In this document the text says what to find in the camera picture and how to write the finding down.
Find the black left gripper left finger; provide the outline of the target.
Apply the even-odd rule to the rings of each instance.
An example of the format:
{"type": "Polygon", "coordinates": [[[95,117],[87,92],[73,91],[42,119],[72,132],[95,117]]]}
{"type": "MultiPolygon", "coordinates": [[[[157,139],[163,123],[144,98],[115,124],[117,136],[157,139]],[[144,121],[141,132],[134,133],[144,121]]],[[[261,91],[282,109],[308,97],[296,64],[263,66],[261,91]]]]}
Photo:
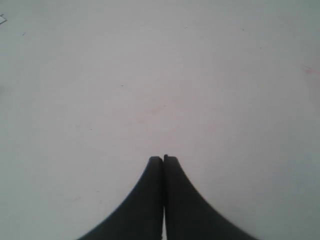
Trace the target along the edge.
{"type": "Polygon", "coordinates": [[[125,200],[81,240],[161,240],[163,160],[152,156],[125,200]]]}

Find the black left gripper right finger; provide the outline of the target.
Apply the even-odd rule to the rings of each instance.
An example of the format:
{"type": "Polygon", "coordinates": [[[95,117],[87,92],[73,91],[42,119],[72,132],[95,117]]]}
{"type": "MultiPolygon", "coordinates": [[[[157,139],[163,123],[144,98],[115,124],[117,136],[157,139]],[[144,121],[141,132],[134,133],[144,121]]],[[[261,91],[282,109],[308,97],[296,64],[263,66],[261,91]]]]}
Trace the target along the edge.
{"type": "Polygon", "coordinates": [[[200,195],[175,156],[163,159],[163,203],[168,240],[251,240],[200,195]]]}

